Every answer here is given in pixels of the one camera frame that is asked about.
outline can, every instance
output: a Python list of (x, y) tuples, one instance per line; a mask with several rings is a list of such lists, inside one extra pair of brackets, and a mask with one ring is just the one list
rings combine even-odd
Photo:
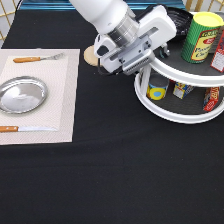
[(159, 73), (152, 73), (149, 78), (147, 97), (153, 100), (161, 100), (166, 96), (169, 79)]
[(199, 12), (194, 15), (181, 57), (190, 63), (201, 63), (208, 56), (223, 19), (211, 12)]

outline placemat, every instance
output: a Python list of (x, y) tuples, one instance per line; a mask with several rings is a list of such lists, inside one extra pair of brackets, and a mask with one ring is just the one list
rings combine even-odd
[[(51, 56), (65, 53), (57, 61), (15, 64), (15, 57)], [(32, 144), (71, 142), (73, 134), (79, 50), (1, 50), (0, 83), (11, 78), (28, 75), (40, 78), (49, 90), (49, 96), (36, 110), (24, 114), (0, 112), (0, 125), (48, 126), (56, 132), (0, 133), (0, 144)]]

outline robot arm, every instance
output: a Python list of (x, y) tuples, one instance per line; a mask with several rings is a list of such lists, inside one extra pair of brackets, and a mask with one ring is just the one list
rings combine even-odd
[(176, 27), (163, 6), (156, 6), (139, 21), (123, 0), (70, 0), (92, 23), (99, 35), (94, 54), (109, 72), (119, 67), (125, 74), (138, 72), (155, 59), (153, 50), (167, 46)]

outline silver plate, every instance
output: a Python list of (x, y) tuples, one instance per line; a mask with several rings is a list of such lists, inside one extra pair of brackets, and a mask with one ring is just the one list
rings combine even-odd
[(39, 79), (22, 76), (0, 86), (0, 110), (21, 114), (40, 106), (48, 94), (47, 86)]

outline wooden handle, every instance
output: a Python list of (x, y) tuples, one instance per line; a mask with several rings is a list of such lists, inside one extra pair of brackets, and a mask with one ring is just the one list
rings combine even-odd
[(15, 58), (13, 61), (14, 61), (15, 63), (23, 63), (23, 62), (40, 61), (40, 57)]
[(0, 132), (17, 132), (18, 129), (17, 126), (0, 126)]

